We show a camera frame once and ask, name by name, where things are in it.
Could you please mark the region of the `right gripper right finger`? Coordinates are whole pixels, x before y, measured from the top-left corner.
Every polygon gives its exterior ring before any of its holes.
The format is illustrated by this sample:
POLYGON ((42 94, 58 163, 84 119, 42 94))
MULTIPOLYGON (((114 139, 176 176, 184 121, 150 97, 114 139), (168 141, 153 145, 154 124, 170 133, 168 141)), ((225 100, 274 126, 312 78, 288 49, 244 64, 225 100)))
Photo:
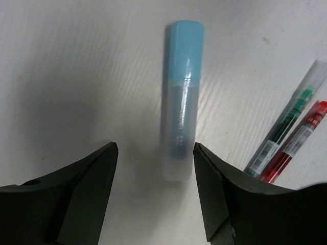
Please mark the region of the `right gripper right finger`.
POLYGON ((287 189, 249 176, 200 143, 193 154, 210 244, 326 244, 326 184, 287 189))

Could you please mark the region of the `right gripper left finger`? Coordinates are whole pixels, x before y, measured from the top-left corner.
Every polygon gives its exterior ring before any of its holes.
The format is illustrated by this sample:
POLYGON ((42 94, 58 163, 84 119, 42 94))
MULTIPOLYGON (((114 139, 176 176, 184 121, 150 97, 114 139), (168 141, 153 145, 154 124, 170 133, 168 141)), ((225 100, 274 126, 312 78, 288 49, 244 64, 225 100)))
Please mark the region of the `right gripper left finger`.
POLYGON ((118 147, 21 185, 1 187, 1 244, 98 244, 118 147))

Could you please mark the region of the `blue highlighter marker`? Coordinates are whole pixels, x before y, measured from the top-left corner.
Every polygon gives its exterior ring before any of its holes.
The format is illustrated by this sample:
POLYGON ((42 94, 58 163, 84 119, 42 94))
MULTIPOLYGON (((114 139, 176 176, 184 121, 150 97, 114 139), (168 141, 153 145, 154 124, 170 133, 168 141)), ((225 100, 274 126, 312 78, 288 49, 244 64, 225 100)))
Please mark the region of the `blue highlighter marker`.
POLYGON ((204 26, 180 20, 169 34, 162 159, 165 178, 177 182, 186 181, 193 169, 204 26))

